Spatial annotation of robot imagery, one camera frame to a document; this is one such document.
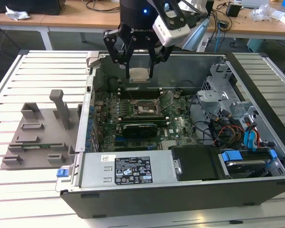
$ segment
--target wooden desk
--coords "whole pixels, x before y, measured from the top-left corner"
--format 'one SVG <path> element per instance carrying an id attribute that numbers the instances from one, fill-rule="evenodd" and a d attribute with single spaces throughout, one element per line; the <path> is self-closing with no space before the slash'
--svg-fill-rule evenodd
<path id="1" fill-rule="evenodd" d="M 0 13 L 0 25 L 25 25 L 25 26 L 41 26 L 41 21 L 45 17 L 45 14 L 29 14 L 29 19 L 24 20 L 12 20 L 5 13 Z"/>
<path id="2" fill-rule="evenodd" d="M 217 6 L 223 2 L 226 1 L 216 0 L 213 9 L 216 9 Z M 285 8 L 282 6 L 282 0 L 271 2 L 270 5 L 277 10 L 285 12 Z M 226 13 L 226 9 L 227 7 L 222 7 L 219 11 Z M 250 12 L 250 9 L 242 9 L 238 17 L 232 18 L 232 28 L 227 32 L 226 35 L 230 36 L 231 34 L 254 34 L 285 36 L 285 24 L 275 19 L 272 19 L 271 21 L 253 21 L 248 16 Z M 218 18 L 230 22 L 230 20 L 221 13 L 218 13 Z M 213 30 L 214 19 L 211 17 L 211 24 L 208 27 L 208 31 L 213 32 Z"/>
<path id="3" fill-rule="evenodd" d="M 95 7 L 100 10 L 118 7 L 110 0 L 99 0 Z M 41 24 L 49 27 L 86 27 L 95 29 L 116 29 L 120 23 L 119 12 L 101 13 L 88 9 L 81 0 L 66 0 L 59 16 L 46 15 Z"/>

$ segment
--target barcode sticker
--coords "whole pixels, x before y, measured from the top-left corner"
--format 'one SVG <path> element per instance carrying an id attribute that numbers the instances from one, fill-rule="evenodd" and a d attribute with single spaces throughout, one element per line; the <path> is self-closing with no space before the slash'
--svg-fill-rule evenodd
<path id="1" fill-rule="evenodd" d="M 101 155 L 101 161 L 102 162 L 114 162 L 116 158 L 115 154 L 110 154 L 110 155 Z"/>

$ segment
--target blue latch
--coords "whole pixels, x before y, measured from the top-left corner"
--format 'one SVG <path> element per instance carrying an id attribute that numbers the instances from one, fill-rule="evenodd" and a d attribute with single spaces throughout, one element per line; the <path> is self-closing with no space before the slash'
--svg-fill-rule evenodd
<path id="1" fill-rule="evenodd" d="M 256 133 L 254 131 L 245 131 L 244 134 L 244 145 L 248 148 L 252 149 L 252 151 L 256 151 L 257 149 L 254 147 L 254 139 Z"/>
<path id="2" fill-rule="evenodd" d="M 240 151 L 225 151 L 222 153 L 224 162 L 243 160 Z"/>
<path id="3" fill-rule="evenodd" d="M 272 159 L 274 159 L 274 158 L 277 157 L 277 154 L 276 154 L 276 151 L 275 151 L 275 150 L 270 150 L 269 153 L 270 153 Z"/>
<path id="4" fill-rule="evenodd" d="M 68 177 L 68 169 L 58 169 L 56 176 L 57 177 Z"/>

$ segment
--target blue cable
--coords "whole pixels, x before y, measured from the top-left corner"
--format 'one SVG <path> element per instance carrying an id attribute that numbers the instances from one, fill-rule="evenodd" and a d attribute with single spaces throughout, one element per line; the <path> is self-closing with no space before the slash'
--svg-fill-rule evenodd
<path id="1" fill-rule="evenodd" d="M 218 48 L 218 44 L 219 44 L 219 32 L 220 32 L 220 25 L 218 24 L 218 40 L 217 40 L 217 44 L 216 44 L 216 46 L 215 46 L 215 49 L 214 49 L 214 52 L 216 52 L 217 51 L 217 48 Z"/>

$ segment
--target black plastic cover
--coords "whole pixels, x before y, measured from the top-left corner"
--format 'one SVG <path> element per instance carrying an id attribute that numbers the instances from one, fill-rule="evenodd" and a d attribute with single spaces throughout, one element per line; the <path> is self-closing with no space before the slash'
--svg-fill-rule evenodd
<path id="1" fill-rule="evenodd" d="M 229 179 L 223 173 L 218 157 L 219 150 L 213 146 L 173 146 L 171 150 L 173 159 L 180 162 L 182 173 L 177 175 L 179 181 Z"/>

